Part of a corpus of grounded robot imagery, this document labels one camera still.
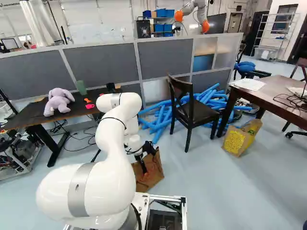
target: cardboard box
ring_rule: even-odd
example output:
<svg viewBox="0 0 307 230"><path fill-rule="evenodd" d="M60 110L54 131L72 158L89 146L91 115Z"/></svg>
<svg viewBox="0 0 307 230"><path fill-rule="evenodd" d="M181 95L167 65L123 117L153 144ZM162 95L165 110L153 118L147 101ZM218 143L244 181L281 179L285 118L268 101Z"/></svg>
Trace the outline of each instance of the cardboard box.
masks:
<svg viewBox="0 0 307 230"><path fill-rule="evenodd" d="M157 147L155 156L147 154L143 157L147 173L144 175L141 165L138 162L132 163L136 179L136 192L145 193L154 187L164 178L163 168L160 159L159 147Z"/></svg>
<svg viewBox="0 0 307 230"><path fill-rule="evenodd" d="M255 140L255 136L262 126L260 119L253 119L241 128L229 126L222 148L239 157Z"/></svg>
<svg viewBox="0 0 307 230"><path fill-rule="evenodd" d="M157 17L157 12L156 11L152 11L152 18L156 18Z"/></svg>

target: orange object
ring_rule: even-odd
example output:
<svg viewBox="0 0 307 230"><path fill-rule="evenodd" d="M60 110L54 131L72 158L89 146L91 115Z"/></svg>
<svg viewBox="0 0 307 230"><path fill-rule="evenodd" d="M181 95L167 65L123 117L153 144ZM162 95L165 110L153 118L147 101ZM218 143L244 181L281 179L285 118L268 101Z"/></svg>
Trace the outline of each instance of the orange object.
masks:
<svg viewBox="0 0 307 230"><path fill-rule="evenodd" d="M206 33L206 32L208 32L209 31L209 22L208 22L208 20L205 20L204 22L203 22L203 24L202 24L202 32L203 33Z"/></svg>
<svg viewBox="0 0 307 230"><path fill-rule="evenodd" d="M85 98L84 100L86 101L86 103L92 102L91 100L88 100L87 98Z"/></svg>
<svg viewBox="0 0 307 230"><path fill-rule="evenodd" d="M181 23L182 20L183 20L183 12L182 11L176 11L174 18L175 18L175 22Z"/></svg>

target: dark wooden chair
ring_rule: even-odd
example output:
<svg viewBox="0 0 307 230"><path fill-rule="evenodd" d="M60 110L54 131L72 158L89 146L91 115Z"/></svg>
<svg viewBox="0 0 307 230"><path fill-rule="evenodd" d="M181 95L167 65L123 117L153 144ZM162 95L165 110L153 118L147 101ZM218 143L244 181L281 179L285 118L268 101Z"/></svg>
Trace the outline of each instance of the dark wooden chair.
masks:
<svg viewBox="0 0 307 230"><path fill-rule="evenodd" d="M192 83L184 82L168 75L168 84L172 99L172 124L170 135L173 134L176 118L188 129L185 148L185 152L188 152L192 129L213 121L210 138L214 139L220 118L219 112L194 99ZM189 101L187 103L181 103L180 100L183 96L186 96L187 93L189 93Z"/></svg>
<svg viewBox="0 0 307 230"><path fill-rule="evenodd" d="M304 79L300 80L300 81L307 81L307 73L306 73L306 67L307 67L307 59L306 58L302 58L300 57L299 60L297 61L295 68L293 69L290 78L293 78L296 70L298 67L301 67L303 70L303 74L304 74ZM286 131L286 129L289 127L290 122L287 121L287 123L285 124L285 126L283 127L282 131ZM303 136L307 136L306 132L297 132L297 131L292 131L292 132L288 132L286 133L286 137L291 138L293 136L293 134L298 134L298 135L303 135Z"/></svg>

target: door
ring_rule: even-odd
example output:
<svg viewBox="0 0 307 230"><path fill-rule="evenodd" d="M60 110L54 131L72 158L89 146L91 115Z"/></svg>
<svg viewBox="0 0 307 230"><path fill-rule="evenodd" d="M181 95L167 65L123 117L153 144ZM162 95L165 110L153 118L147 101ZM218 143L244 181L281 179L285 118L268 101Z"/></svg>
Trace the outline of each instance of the door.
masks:
<svg viewBox="0 0 307 230"><path fill-rule="evenodd" d="M228 33L239 32L242 15L242 13L231 13L227 30Z"/></svg>
<svg viewBox="0 0 307 230"><path fill-rule="evenodd" d="M297 36L287 63L296 64L299 58L307 58L307 15Z"/></svg>

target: purple stuffed animal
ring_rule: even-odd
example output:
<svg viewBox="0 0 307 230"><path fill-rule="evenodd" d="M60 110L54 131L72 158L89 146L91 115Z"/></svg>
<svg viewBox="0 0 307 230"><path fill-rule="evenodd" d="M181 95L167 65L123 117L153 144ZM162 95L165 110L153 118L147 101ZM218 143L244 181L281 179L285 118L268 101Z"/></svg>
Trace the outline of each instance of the purple stuffed animal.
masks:
<svg viewBox="0 0 307 230"><path fill-rule="evenodd" d="M49 91L49 101L47 102L44 110L44 116L52 116L54 110L58 109L60 113L68 113L71 109L67 107L67 104L74 102L75 99L71 92L61 88L54 88Z"/></svg>

